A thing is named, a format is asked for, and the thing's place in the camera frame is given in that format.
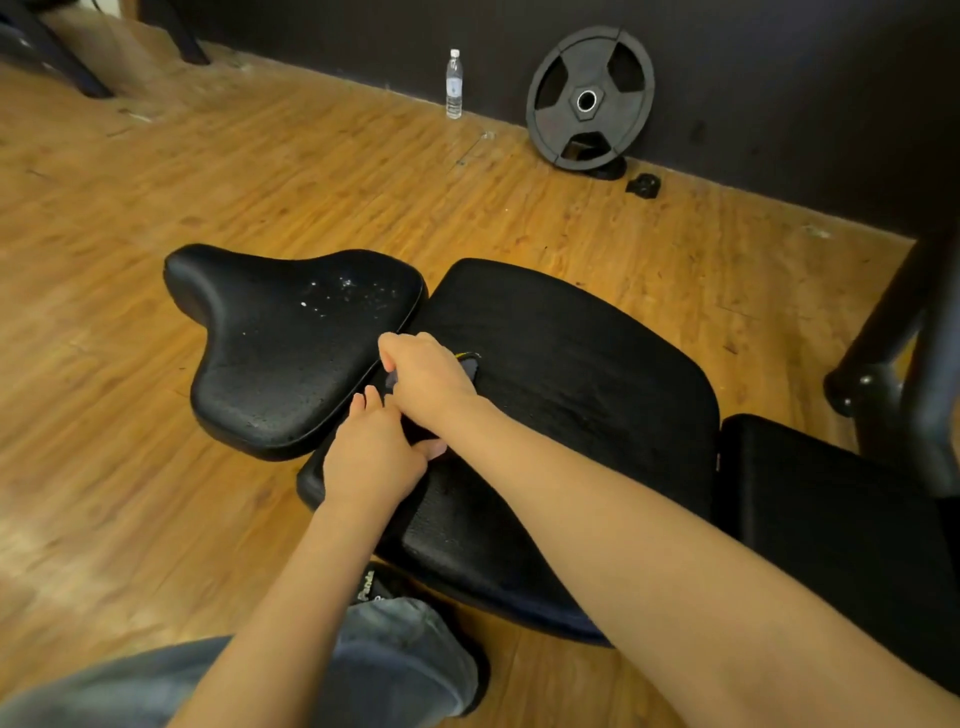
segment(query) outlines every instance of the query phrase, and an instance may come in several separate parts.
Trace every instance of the wooden floor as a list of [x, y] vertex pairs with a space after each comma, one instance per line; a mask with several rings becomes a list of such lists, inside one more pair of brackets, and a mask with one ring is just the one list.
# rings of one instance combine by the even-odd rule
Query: wooden floor
[[[908, 241], [635, 162], [663, 178], [641, 200], [551, 168], [520, 128], [61, 20], [121, 97], [0, 62], [0, 695], [234, 630], [307, 523], [300, 462], [230, 450], [190, 413], [204, 332], [160, 277], [190, 241], [370, 248], [431, 287], [468, 255], [536, 268], [692, 356], [724, 415], [852, 445], [821, 379]], [[458, 725], [679, 725], [615, 652], [464, 615], [493, 682]]]

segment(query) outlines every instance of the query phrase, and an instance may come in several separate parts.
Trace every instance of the plastic water bottle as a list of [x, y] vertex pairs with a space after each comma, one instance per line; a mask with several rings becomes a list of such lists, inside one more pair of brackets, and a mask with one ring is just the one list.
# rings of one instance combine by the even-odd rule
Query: plastic water bottle
[[460, 51], [450, 50], [450, 63], [446, 65], [446, 116], [459, 119], [464, 112], [464, 65]]

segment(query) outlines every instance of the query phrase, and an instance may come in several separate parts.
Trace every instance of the forearm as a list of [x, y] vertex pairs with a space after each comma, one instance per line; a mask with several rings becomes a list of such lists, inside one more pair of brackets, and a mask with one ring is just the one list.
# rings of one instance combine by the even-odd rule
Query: forearm
[[294, 728], [316, 702], [344, 613], [390, 512], [325, 503], [172, 728]]
[[694, 728], [938, 725], [957, 709], [749, 549], [485, 400], [438, 434], [506, 499], [587, 614]]

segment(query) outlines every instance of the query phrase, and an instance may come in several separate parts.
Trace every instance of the jeans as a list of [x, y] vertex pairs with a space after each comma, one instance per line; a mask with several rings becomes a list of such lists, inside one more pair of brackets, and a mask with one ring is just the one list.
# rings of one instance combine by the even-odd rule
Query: jeans
[[[0, 728], [159, 728], [190, 696], [229, 637], [177, 644], [89, 667], [0, 705]], [[428, 728], [459, 715], [477, 668], [433, 609], [411, 598], [347, 609], [310, 723]]]

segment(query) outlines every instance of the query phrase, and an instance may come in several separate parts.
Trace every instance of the shoe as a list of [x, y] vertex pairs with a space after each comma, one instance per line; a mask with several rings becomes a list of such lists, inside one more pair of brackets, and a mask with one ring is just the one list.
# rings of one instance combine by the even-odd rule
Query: shoe
[[379, 601], [380, 599], [396, 599], [398, 597], [408, 596], [418, 599], [431, 607], [446, 624], [447, 629], [467, 651], [467, 654], [473, 658], [477, 665], [477, 692], [473, 695], [462, 713], [456, 717], [468, 716], [477, 709], [484, 696], [487, 694], [487, 688], [490, 686], [490, 660], [487, 653], [476, 640], [464, 632], [460, 622], [456, 618], [453, 607], [433, 596], [424, 588], [419, 587], [399, 570], [394, 569], [387, 564], [379, 561], [371, 561], [364, 569], [360, 583], [357, 585], [356, 596], [350, 603], [350, 606], [363, 604], [368, 601]]

